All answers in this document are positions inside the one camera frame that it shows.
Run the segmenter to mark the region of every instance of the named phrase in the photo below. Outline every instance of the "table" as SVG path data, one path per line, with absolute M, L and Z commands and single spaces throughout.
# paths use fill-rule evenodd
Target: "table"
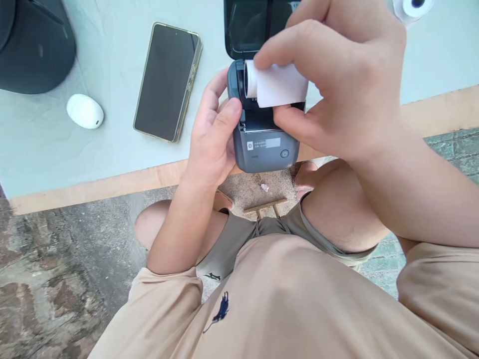
M 177 184 L 203 88 L 232 61 L 224 49 L 222 0 L 64 3 L 78 44 L 67 80 L 43 95 L 0 92 L 0 182 L 14 214 Z M 424 137 L 479 127 L 478 18 L 476 0 L 438 1 L 408 31 L 401 103 L 406 120 Z M 176 144 L 132 129 L 156 21 L 195 31 L 204 44 Z M 99 129 L 68 119 L 66 101 L 74 93 L 102 105 L 106 118 Z M 310 86 L 307 107 L 319 99 Z M 298 160 L 321 156 L 301 145 Z

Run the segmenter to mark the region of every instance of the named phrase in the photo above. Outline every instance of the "hand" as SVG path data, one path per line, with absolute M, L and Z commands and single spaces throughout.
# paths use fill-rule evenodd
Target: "hand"
M 206 86 L 191 133 L 190 158 L 185 176 L 200 186 L 216 189 L 235 165 L 233 129 L 241 117 L 237 98 L 219 106 L 226 89 L 228 69 L 216 75 Z
M 303 0 L 254 63 L 294 63 L 316 85 L 323 100 L 306 114 L 275 108 L 274 121 L 314 149 L 348 160 L 380 151 L 402 126 L 405 45 L 405 29 L 384 0 Z

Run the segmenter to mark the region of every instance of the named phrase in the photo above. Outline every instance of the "light blue tablecloth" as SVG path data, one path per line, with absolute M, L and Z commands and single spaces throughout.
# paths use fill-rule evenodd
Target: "light blue tablecloth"
M 0 91 L 0 182 L 8 198 L 186 159 L 202 90 L 232 61 L 224 47 L 222 0 L 64 2 L 78 44 L 68 79 L 38 96 Z M 132 127 L 156 21 L 197 32 L 204 45 L 176 144 Z M 478 84 L 478 38 L 479 1 L 438 0 L 408 32 L 402 103 Z M 68 118 L 66 102 L 74 93 L 103 107 L 99 129 L 85 130 Z M 308 107 L 318 99 L 310 86 Z

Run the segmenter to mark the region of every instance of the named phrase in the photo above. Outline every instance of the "embroidered logo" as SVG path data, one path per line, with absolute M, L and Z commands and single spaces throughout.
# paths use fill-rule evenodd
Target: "embroidered logo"
M 221 280 L 220 276 L 216 276 L 213 273 L 205 274 L 205 277 L 208 277 L 208 278 L 211 278 L 211 279 L 214 279 L 214 280 Z
M 213 317 L 213 320 L 211 321 L 210 325 L 203 331 L 203 334 L 206 333 L 208 331 L 208 329 L 211 328 L 211 326 L 214 323 L 217 323 L 220 320 L 223 320 L 225 318 L 226 313 L 228 312 L 229 303 L 230 303 L 230 301 L 228 299 L 228 292 L 224 292 L 223 293 L 223 298 L 221 299 L 221 303 L 220 303 L 220 310 L 218 311 L 218 314 L 216 314 Z

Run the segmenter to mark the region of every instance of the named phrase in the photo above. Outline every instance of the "paper roll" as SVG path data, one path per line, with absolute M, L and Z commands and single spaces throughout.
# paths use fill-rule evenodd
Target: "paper roll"
M 258 97 L 258 73 L 253 60 L 244 62 L 244 91 L 246 98 Z
M 406 27 L 409 27 L 432 9 L 435 0 L 392 1 L 394 14 Z
M 306 101 L 308 80 L 293 64 L 258 70 L 253 60 L 246 60 L 244 91 L 246 98 L 256 98 L 261 108 L 289 105 Z

